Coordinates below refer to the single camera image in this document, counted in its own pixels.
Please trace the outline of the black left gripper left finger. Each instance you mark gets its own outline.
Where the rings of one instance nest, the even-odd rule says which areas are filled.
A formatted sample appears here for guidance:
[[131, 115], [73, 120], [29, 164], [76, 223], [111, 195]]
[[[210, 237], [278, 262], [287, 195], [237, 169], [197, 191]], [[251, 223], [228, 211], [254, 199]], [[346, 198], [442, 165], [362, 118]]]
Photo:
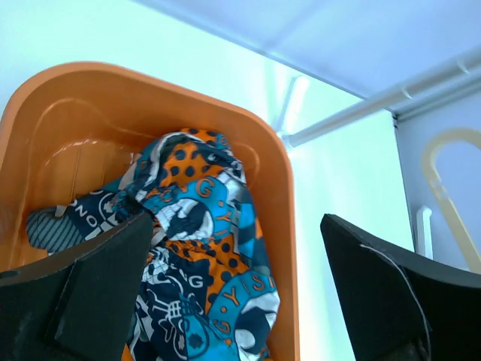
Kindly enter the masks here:
[[153, 222], [139, 214], [77, 246], [1, 273], [3, 360], [120, 360]]

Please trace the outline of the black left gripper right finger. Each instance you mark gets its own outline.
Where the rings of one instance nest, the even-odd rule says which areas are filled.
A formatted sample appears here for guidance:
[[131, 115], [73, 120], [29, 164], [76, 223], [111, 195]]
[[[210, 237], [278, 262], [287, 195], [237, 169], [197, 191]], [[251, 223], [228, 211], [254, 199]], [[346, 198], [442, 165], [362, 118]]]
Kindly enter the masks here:
[[480, 276], [326, 214], [320, 223], [357, 360], [478, 360]]

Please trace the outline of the blue orange patterned shorts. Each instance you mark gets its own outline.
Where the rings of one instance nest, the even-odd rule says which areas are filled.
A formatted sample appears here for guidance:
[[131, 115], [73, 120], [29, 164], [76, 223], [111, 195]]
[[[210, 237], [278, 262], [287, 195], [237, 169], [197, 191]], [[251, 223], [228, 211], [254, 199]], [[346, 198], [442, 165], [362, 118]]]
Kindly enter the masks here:
[[185, 128], [115, 181], [32, 211], [31, 246], [56, 253], [139, 213], [153, 237], [126, 353], [133, 360], [267, 360], [280, 297], [244, 168], [227, 138]]

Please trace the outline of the beige wooden hanger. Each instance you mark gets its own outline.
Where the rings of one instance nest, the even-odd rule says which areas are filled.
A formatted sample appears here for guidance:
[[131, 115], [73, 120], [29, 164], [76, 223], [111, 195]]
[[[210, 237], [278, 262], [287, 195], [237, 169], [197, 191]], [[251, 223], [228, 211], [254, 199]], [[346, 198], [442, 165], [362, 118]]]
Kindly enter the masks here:
[[480, 150], [480, 131], [469, 128], [456, 128], [441, 132], [425, 146], [420, 162], [431, 193], [454, 237], [471, 272], [480, 274], [480, 253], [476, 248], [454, 202], [448, 196], [437, 171], [436, 161], [440, 150], [448, 144], [467, 142]]

